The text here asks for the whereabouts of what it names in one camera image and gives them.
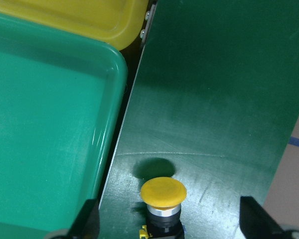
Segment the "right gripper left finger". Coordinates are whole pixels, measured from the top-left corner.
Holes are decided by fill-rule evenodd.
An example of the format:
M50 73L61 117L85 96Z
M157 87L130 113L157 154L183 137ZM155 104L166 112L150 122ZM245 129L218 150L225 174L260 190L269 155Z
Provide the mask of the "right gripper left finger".
M67 239L97 239L100 233L99 201L88 199L66 234Z

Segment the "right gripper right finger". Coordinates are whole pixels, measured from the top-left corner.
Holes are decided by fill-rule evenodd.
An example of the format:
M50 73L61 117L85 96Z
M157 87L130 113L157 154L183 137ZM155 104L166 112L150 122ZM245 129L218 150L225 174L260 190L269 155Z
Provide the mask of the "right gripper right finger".
M240 197L239 226L246 239L282 239L284 230L251 196Z

